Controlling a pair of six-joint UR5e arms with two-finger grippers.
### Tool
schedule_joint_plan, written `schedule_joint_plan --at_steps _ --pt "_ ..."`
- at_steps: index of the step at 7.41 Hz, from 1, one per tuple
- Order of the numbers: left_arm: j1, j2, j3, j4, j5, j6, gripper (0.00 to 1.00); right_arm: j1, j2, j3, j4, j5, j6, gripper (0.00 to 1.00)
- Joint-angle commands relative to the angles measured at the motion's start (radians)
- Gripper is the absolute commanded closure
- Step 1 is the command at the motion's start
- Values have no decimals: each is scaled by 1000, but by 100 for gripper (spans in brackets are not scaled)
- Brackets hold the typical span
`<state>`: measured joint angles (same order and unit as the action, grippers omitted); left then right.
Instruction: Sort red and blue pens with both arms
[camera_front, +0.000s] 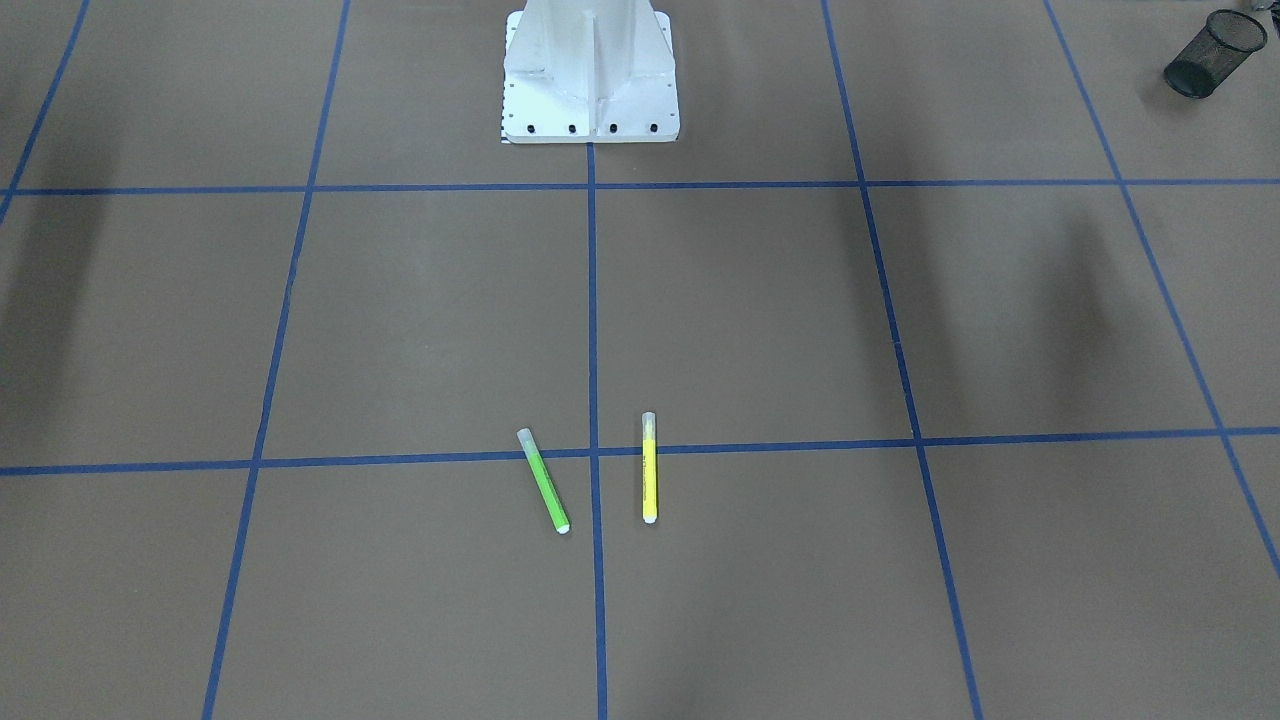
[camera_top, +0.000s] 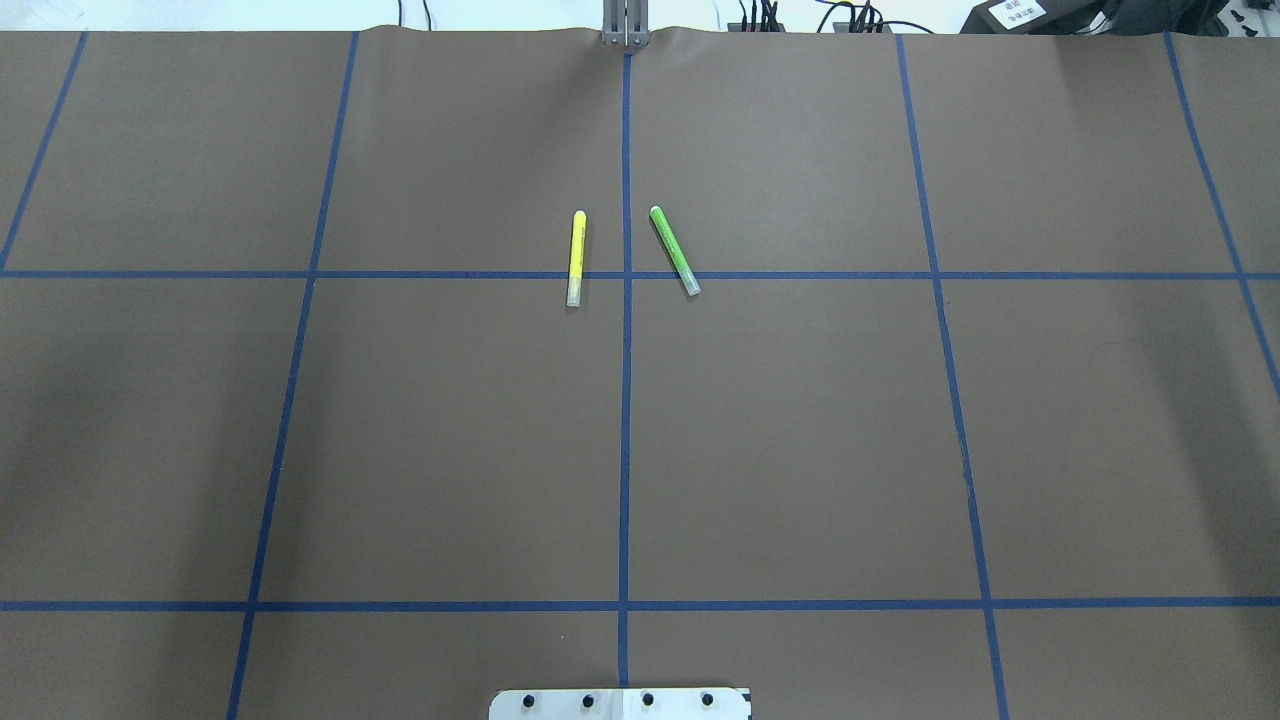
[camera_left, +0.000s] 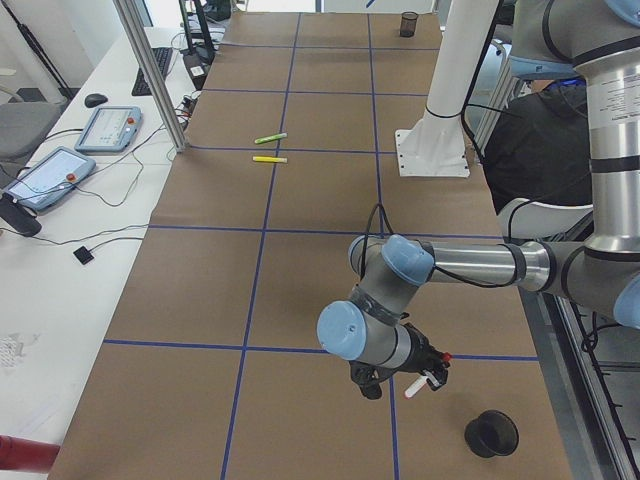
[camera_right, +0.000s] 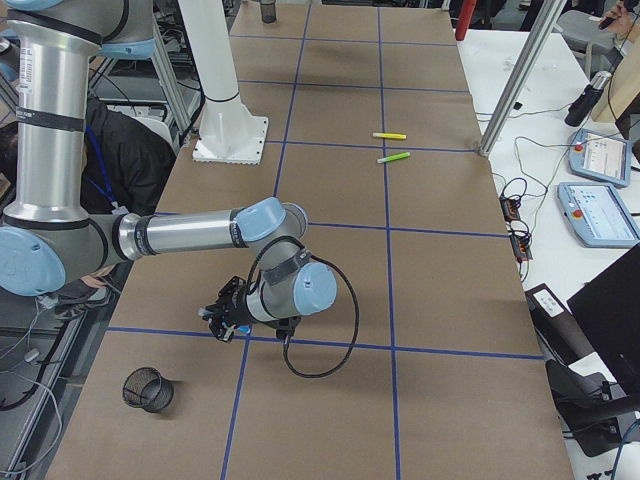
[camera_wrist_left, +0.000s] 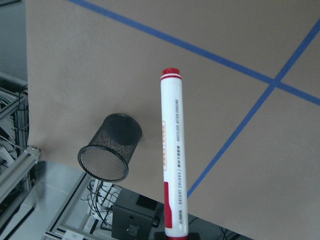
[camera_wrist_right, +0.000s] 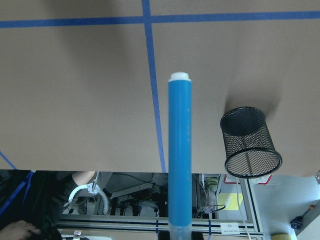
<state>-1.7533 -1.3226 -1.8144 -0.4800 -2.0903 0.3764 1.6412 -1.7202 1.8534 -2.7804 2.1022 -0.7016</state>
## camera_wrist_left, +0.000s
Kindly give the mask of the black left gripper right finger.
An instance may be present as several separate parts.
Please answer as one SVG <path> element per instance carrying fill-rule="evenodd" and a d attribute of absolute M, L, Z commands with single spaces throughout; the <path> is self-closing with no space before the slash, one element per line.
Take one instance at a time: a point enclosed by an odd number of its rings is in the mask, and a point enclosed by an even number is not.
<path fill-rule="evenodd" d="M 190 232 L 188 234 L 188 240 L 200 240 L 200 234 L 197 232 Z"/>

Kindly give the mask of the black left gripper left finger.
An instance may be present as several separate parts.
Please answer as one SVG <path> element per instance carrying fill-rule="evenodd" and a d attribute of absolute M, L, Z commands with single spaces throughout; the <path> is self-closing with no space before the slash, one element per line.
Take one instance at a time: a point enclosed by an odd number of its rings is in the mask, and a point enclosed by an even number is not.
<path fill-rule="evenodd" d="M 153 235 L 154 240 L 166 240 L 167 236 L 165 232 L 155 232 Z"/>

